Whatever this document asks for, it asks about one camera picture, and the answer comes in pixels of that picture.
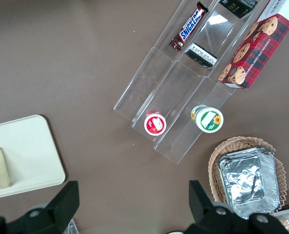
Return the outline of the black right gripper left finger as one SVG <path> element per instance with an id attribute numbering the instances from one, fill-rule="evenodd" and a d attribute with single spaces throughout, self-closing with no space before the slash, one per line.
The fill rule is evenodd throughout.
<path id="1" fill-rule="evenodd" d="M 7 223 L 0 216 L 0 234 L 62 234 L 79 208 L 77 181 L 69 181 L 44 208 L 34 208 Z"/>

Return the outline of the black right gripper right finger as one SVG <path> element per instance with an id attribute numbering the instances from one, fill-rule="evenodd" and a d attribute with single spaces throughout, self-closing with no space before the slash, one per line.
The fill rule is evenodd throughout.
<path id="1" fill-rule="evenodd" d="M 285 234 L 282 223 L 269 214 L 243 219 L 223 206 L 214 206 L 198 180 L 189 181 L 189 207 L 194 218 L 185 234 Z"/>

